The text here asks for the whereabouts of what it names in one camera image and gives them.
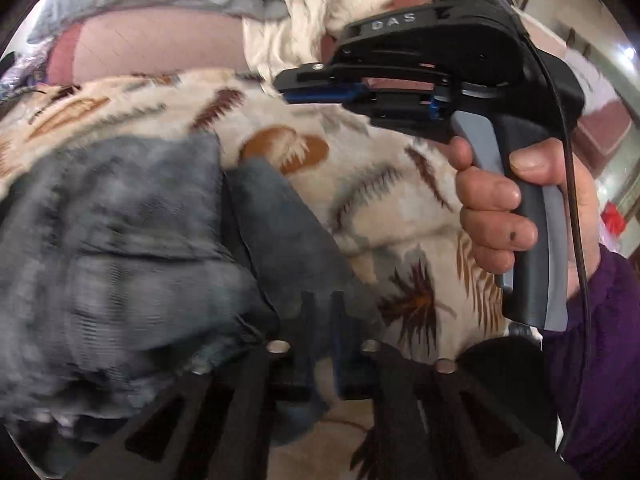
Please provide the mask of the right hand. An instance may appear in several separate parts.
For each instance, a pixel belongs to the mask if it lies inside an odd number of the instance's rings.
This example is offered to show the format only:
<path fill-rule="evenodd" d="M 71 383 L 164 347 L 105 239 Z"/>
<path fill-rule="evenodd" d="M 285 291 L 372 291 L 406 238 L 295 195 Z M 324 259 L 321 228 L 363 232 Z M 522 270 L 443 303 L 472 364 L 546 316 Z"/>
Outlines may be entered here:
<path fill-rule="evenodd" d="M 513 268 L 515 255 L 532 249 L 538 240 L 534 222 L 515 213 L 521 205 L 521 189 L 501 174 L 475 167 L 471 145 L 460 136 L 450 141 L 448 159 L 457 170 L 461 225 L 472 240 L 475 261 L 490 273 L 506 273 Z M 515 177 L 567 191 L 560 140 L 547 139 L 522 148 L 510 155 L 509 162 Z M 597 189 L 589 170 L 578 158 L 574 159 L 574 176 L 585 269 L 588 276 L 593 276 L 601 261 Z"/>

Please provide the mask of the purple sleeve forearm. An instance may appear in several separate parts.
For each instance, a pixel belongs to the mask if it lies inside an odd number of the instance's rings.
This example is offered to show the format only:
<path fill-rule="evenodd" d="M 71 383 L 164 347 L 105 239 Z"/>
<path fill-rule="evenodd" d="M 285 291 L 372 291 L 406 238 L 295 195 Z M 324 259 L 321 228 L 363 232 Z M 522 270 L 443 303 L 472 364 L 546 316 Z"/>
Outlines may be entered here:
<path fill-rule="evenodd" d="M 565 333 L 544 333 L 542 351 L 563 426 L 577 426 L 564 458 L 584 479 L 639 477 L 639 282 L 627 259 L 600 248 L 600 266 L 589 280 L 590 361 L 582 369 L 582 297 L 567 301 Z"/>

